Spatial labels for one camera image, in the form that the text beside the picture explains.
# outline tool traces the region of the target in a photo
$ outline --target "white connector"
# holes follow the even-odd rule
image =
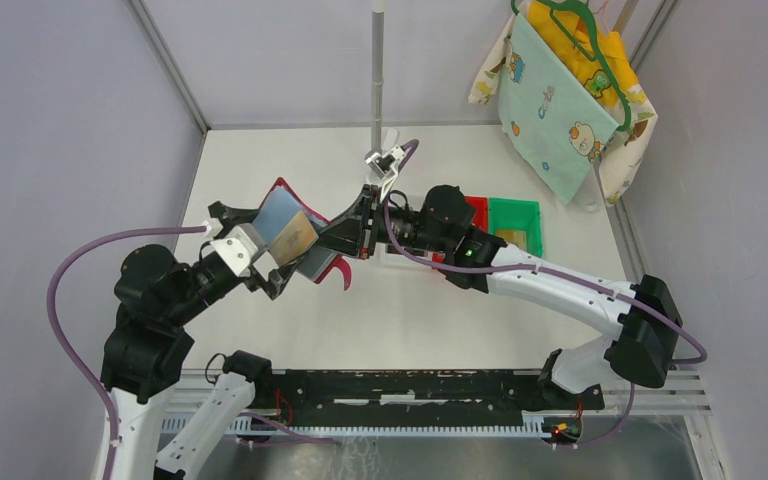
[[[219,222],[218,218],[208,218],[201,222],[201,226],[205,228],[204,236],[206,238],[213,238],[222,231],[222,224]]]

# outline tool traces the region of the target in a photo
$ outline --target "green plastic tray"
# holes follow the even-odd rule
[[[540,204],[527,200],[490,198],[487,200],[487,233],[496,230],[522,230],[526,236],[526,250],[543,256],[543,232],[540,230]]]

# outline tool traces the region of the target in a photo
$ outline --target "green hanger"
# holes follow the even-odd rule
[[[578,50],[588,60],[591,62],[598,61],[599,65],[602,66],[602,71],[604,71],[605,75],[608,76],[608,80],[611,82],[611,85],[617,92],[617,96],[619,97],[623,106],[623,111],[625,112],[625,122],[617,127],[617,130],[621,132],[627,132],[631,126],[631,106],[628,104],[628,98],[626,98],[625,93],[620,88],[620,84],[617,82],[617,78],[614,76],[614,72],[611,71],[611,68],[608,66],[608,62],[605,60],[605,56],[602,55],[602,51],[599,49],[599,29],[596,27],[596,19],[593,18],[593,12],[590,11],[590,7],[580,2],[579,0],[566,0],[560,3],[554,2],[552,0],[536,1],[549,7],[549,16],[552,17],[552,20],[554,20],[555,24],[558,25],[558,28],[564,32],[564,35],[566,35],[567,38],[572,41],[573,45],[575,45],[575,47],[578,48]],[[516,7],[516,0],[511,0],[511,10],[513,10],[514,15],[519,15],[519,9]],[[569,30],[564,27],[561,21],[558,20],[558,17],[555,16],[555,10],[560,10],[562,12],[573,12],[578,15],[582,21],[584,21],[584,26],[587,27],[587,34],[590,36],[590,45],[593,46],[592,55],[587,51],[586,48],[584,48],[584,46],[578,42],[578,40],[575,39],[573,34],[571,34]]]

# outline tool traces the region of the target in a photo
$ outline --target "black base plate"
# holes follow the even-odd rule
[[[292,406],[294,426],[520,426],[523,410],[578,408],[574,396],[554,402],[544,399],[537,387],[539,373],[536,370],[276,370],[269,386],[258,391],[249,408],[275,408],[278,389]],[[582,393],[585,410],[605,408],[601,390],[594,385]],[[415,399],[413,404],[381,404],[382,395],[410,394]],[[360,402],[346,404],[335,403],[335,400]],[[446,402],[416,403],[421,400]]]

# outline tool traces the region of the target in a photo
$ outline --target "gray floor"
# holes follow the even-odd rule
[[[613,418],[585,419],[585,438]],[[161,443],[171,440],[165,435]],[[339,446],[302,445],[250,452],[219,443],[199,478],[293,479],[700,479],[681,418],[632,418],[609,441],[552,452],[534,439],[353,438]]]

